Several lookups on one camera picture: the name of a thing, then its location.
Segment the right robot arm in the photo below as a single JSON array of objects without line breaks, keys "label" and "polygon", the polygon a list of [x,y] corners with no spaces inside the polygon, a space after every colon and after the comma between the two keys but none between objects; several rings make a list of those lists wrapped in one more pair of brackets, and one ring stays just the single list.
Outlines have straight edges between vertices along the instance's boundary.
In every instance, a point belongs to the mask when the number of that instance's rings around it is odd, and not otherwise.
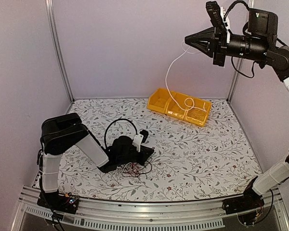
[{"label": "right robot arm", "polygon": [[[237,4],[244,4],[248,11],[248,21],[242,28],[243,35],[234,34],[230,29],[229,13]],[[238,70],[240,75],[253,78],[254,64],[261,69],[272,67],[280,82],[289,91],[289,46],[277,37],[278,16],[269,11],[249,7],[243,0],[234,1],[227,10],[216,1],[206,2],[206,11],[212,27],[186,36],[185,44],[198,49],[213,59],[213,65],[224,66],[226,56],[252,60],[253,76],[249,77]],[[251,209],[272,187],[289,178],[288,155],[269,170],[253,178],[245,188],[239,205],[244,210]]]}]

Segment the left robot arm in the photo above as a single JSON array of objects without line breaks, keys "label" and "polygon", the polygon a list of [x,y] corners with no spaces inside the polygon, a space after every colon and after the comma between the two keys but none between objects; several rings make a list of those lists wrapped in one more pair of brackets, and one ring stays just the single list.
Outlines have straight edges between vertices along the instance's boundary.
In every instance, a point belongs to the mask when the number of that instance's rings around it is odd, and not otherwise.
[{"label": "left robot arm", "polygon": [[143,146],[148,131],[136,132],[133,138],[119,136],[112,145],[101,145],[93,133],[82,123],[77,113],[45,120],[41,125],[41,151],[38,155],[40,189],[44,202],[52,209],[62,205],[58,192],[58,175],[63,154],[72,146],[78,147],[103,173],[114,171],[128,163],[145,165],[154,153]]}]

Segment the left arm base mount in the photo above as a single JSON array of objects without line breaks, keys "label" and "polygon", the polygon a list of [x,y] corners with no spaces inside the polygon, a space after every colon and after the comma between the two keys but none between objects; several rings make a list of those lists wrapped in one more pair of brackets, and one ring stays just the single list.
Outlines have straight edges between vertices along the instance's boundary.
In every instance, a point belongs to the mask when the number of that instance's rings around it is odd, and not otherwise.
[{"label": "left arm base mount", "polygon": [[50,210],[76,214],[79,205],[79,195],[72,193],[60,194],[59,191],[46,193],[41,191],[37,205]]}]

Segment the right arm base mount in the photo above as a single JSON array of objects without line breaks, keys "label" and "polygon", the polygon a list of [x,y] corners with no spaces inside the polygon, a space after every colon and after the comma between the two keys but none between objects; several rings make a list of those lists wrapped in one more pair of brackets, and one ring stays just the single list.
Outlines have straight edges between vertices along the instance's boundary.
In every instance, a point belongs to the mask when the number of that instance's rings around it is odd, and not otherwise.
[{"label": "right arm base mount", "polygon": [[263,212],[264,200],[248,186],[242,196],[223,200],[222,209],[227,215],[253,210],[238,216],[241,224],[250,226],[254,225]]}]

